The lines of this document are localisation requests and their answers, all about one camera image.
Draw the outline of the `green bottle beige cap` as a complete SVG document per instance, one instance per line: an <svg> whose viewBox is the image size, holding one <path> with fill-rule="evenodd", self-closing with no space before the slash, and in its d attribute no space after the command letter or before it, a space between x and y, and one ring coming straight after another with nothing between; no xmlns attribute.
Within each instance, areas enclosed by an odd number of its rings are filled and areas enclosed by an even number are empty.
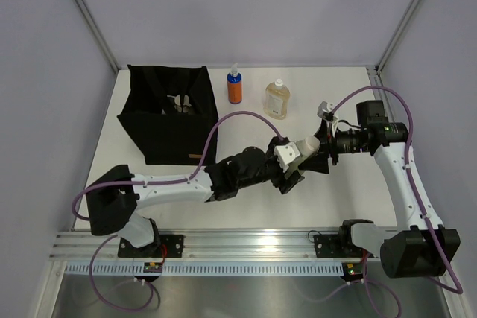
<svg viewBox="0 0 477 318"><path fill-rule="evenodd" d="M320 140L314 136L307 136L302 140L296 142L299 156L288 166L285 172L286 177L290 177L295 171L302 175L305 171L299 169L299 166L307 160L310 156L317 153L320 147Z"/></svg>

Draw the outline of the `beige pump bottle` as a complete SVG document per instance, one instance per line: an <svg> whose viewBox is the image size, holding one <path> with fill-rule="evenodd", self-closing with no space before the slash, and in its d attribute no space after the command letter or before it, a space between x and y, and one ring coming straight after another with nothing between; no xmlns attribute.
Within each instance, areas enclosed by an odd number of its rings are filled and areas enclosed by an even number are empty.
<svg viewBox="0 0 477 318"><path fill-rule="evenodd" d="M191 107L190 99L188 95L177 95L174 102L179 107Z"/></svg>

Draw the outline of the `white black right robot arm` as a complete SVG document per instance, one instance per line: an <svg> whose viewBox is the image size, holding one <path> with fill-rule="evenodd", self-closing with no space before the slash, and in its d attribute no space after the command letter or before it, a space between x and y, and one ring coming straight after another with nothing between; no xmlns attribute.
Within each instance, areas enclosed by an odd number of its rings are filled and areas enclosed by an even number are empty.
<svg viewBox="0 0 477 318"><path fill-rule="evenodd" d="M365 219L344 220L338 234L329 239L314 237L319 257L355 257L359 252L379 258L390 278L438 277L446 272L446 261L456 254L461 240L456 229L447 229L427 197L416 173L414 154L407 147L408 128L391 122L381 101L356 106L358 128L338 129L333 106L318 107L321 124L315 133L318 152L300 168L328 174L341 154L369 153L385 179L396 216L396 233L380 229Z"/></svg>

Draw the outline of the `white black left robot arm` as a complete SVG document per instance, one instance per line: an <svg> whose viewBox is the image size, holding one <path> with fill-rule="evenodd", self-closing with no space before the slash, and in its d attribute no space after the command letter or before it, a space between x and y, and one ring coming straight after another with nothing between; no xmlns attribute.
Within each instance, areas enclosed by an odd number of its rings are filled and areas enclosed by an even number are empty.
<svg viewBox="0 0 477 318"><path fill-rule="evenodd" d="M315 145L304 140L275 137L267 151L247 147L190 176L145 177L132 174L127 165L117 165L86 194L91 233L117 235L142 256L152 257L159 252L159 231L139 210L166 203L228 200L243 188L264 182L286 194L303 180L298 167L315 151Z"/></svg>

